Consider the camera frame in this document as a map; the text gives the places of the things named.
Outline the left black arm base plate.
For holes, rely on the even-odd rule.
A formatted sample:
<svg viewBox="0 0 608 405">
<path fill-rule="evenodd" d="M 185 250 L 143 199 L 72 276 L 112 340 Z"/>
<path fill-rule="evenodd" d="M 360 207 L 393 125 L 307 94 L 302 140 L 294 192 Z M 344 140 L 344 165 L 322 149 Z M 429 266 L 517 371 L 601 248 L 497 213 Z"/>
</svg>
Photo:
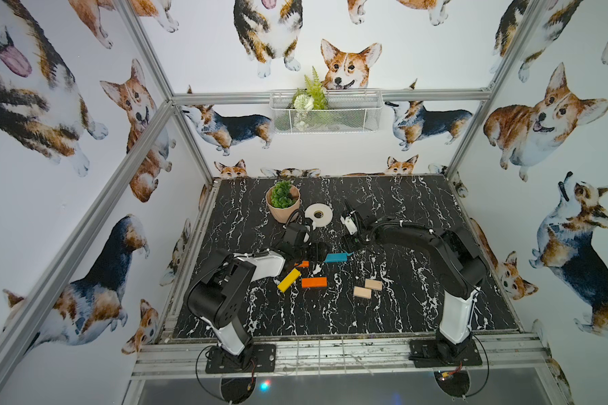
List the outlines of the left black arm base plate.
<svg viewBox="0 0 608 405">
<path fill-rule="evenodd" d="M 275 370 L 276 346 L 253 344 L 234 355 L 221 347 L 214 347 L 206 355 L 207 374 L 235 374 L 251 372 L 273 372 Z"/>
</svg>

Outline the blue rectangular block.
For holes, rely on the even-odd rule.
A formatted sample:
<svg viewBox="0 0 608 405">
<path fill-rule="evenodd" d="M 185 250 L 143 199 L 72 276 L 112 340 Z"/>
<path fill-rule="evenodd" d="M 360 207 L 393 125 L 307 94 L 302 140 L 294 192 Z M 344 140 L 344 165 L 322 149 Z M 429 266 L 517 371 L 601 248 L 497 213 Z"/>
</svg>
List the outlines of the blue rectangular block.
<svg viewBox="0 0 608 405">
<path fill-rule="evenodd" d="M 351 257 L 351 253 L 329 253 L 324 262 L 325 263 L 346 263 Z"/>
</svg>

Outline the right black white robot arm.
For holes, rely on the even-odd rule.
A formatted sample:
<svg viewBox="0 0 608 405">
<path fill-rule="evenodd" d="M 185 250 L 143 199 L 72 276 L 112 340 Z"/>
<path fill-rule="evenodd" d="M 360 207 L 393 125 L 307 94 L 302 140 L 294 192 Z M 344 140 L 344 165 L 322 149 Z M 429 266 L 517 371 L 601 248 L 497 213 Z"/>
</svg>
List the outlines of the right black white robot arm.
<svg viewBox="0 0 608 405">
<path fill-rule="evenodd" d="M 344 201 L 340 216 L 347 229 L 346 251 L 372 245 L 403 246 L 421 251 L 429 259 L 434 277 L 444 288 L 442 318 L 435 338 L 410 344 L 410 360 L 416 366 L 479 366 L 471 319 L 481 285 L 488 275 L 486 260 L 473 235 L 464 226 L 432 228 L 407 219 L 376 217 L 362 204 Z"/>
</svg>

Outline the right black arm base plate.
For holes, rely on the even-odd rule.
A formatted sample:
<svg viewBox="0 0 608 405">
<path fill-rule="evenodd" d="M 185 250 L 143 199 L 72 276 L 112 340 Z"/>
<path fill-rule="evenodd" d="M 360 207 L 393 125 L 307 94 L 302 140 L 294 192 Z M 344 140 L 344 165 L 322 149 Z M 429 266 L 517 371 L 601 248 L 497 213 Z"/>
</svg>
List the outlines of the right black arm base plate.
<svg viewBox="0 0 608 405">
<path fill-rule="evenodd" d="M 437 339 L 410 340 L 411 360 L 416 368 L 482 366 L 483 360 L 473 339 L 461 344 Z"/>
</svg>

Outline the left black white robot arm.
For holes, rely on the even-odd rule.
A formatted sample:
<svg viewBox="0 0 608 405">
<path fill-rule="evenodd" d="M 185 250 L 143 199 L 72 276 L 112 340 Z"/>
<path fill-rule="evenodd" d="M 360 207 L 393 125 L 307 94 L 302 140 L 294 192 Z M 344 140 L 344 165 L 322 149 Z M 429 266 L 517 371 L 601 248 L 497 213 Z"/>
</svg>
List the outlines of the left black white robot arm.
<svg viewBox="0 0 608 405">
<path fill-rule="evenodd" d="M 193 315 L 212 328 L 224 353 L 242 360 L 253 345 L 238 315 L 250 284 L 276 278 L 283 271 L 295 268 L 305 259 L 314 230 L 310 219 L 302 224 L 290 223 L 271 248 L 251 253 L 219 249 L 199 267 L 184 303 Z"/>
</svg>

